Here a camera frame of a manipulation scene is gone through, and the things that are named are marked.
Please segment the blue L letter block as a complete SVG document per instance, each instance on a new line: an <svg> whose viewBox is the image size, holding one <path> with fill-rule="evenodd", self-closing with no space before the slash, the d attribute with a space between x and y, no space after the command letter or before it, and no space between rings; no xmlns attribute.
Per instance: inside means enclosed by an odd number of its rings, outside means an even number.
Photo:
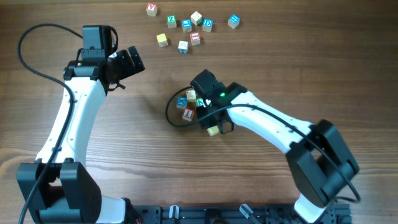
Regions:
<svg viewBox="0 0 398 224"><path fill-rule="evenodd" d="M190 19L181 20L183 32L191 32L192 31L192 22Z"/></svg>

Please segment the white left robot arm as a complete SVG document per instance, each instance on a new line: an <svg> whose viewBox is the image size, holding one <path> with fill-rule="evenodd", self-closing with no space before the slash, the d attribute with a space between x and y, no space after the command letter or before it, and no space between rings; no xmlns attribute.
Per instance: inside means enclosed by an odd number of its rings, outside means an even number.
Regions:
<svg viewBox="0 0 398 224"><path fill-rule="evenodd" d="M22 163L17 182L22 213L35 223L140 223L128 198L101 193L86 169L88 141L110 84L144 71L132 46L93 60L73 60L64 69L64 97L50 136L33 163Z"/></svg>

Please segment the blue X letter block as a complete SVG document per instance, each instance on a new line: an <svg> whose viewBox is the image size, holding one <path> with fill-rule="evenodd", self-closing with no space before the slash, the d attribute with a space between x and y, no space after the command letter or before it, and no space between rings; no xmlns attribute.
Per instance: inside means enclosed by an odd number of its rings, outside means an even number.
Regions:
<svg viewBox="0 0 398 224"><path fill-rule="evenodd" d="M185 109L187 107L187 98L179 96L177 98L176 107L178 109Z"/></svg>

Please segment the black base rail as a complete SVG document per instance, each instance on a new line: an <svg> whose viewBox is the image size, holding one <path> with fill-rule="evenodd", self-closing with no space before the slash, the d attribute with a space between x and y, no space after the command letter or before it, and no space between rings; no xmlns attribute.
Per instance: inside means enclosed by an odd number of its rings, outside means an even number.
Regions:
<svg viewBox="0 0 398 224"><path fill-rule="evenodd" d="M170 207L135 206L139 214L133 223L212 224L212 223L305 223L292 204L250 207Z"/></svg>

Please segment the green Z letter block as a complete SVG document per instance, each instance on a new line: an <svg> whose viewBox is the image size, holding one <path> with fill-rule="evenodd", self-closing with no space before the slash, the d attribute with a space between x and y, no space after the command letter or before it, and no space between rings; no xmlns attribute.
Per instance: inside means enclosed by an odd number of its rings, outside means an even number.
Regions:
<svg viewBox="0 0 398 224"><path fill-rule="evenodd" d="M177 20L175 15L167 16L167 27L168 28L176 28L177 27Z"/></svg>

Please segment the blue D letter block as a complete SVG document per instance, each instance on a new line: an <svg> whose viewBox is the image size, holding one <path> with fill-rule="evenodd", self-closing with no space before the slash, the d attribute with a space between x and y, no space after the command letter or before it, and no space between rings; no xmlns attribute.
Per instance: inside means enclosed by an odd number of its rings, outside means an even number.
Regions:
<svg viewBox="0 0 398 224"><path fill-rule="evenodd" d="M202 31L211 32L213 27L213 20L205 18L202 24Z"/></svg>

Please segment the red i block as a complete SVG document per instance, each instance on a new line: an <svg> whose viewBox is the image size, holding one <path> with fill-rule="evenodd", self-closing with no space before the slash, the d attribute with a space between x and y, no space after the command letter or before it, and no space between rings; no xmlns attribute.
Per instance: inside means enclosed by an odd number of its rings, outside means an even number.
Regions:
<svg viewBox="0 0 398 224"><path fill-rule="evenodd" d="M201 37L198 32L192 32L190 34L190 40L192 45L199 45L201 43Z"/></svg>
<svg viewBox="0 0 398 224"><path fill-rule="evenodd" d="M194 111L192 109L189 108L185 108L183 111L183 115L182 118L186 121L192 121L194 116Z"/></svg>

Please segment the red Y block far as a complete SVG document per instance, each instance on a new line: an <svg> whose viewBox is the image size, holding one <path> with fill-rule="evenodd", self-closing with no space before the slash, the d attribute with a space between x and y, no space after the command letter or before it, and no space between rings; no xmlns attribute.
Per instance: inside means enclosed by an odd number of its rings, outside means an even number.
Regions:
<svg viewBox="0 0 398 224"><path fill-rule="evenodd" d="M156 4L154 4L154 3L148 3L147 4L146 12L147 12L148 16L153 16L153 17L156 16L157 15L157 11L158 11L158 8L157 8Z"/></svg>

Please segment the white block green side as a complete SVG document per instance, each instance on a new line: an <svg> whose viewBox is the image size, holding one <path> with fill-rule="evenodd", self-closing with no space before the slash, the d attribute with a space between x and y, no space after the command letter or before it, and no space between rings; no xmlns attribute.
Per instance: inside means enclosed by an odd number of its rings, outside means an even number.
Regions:
<svg viewBox="0 0 398 224"><path fill-rule="evenodd" d="M198 11L195 11L190 16L190 20L191 20L192 24L199 26L203 21L203 16Z"/></svg>

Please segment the blue top block far right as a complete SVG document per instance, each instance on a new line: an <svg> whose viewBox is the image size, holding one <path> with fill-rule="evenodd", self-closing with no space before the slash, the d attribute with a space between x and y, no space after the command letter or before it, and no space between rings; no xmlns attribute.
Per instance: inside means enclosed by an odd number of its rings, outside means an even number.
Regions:
<svg viewBox="0 0 398 224"><path fill-rule="evenodd" d="M228 19L228 25L230 28L235 29L240 23L240 17L233 14L229 19Z"/></svg>

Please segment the yellow top block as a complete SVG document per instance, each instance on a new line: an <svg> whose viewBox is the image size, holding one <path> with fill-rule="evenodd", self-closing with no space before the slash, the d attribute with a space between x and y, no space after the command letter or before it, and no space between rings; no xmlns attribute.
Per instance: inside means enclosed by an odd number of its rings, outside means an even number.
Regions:
<svg viewBox="0 0 398 224"><path fill-rule="evenodd" d="M210 128L207 128L206 130L207 130L209 136L215 136L220 132L218 126L212 126Z"/></svg>

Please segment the yellow S letter block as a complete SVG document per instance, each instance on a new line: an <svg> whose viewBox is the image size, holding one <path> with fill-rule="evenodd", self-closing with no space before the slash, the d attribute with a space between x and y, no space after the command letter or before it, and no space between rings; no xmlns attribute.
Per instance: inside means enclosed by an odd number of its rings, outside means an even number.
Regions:
<svg viewBox="0 0 398 224"><path fill-rule="evenodd" d="M157 38L159 47L165 47L168 45L167 36L164 33L157 35L156 38Z"/></svg>

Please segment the white block blue 2 side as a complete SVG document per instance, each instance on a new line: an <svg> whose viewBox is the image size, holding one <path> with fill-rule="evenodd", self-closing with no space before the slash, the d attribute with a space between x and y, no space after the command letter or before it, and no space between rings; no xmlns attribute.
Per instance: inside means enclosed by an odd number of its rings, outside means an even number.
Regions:
<svg viewBox="0 0 398 224"><path fill-rule="evenodd" d="M188 54L188 42L180 40L178 43L178 52L180 54Z"/></svg>

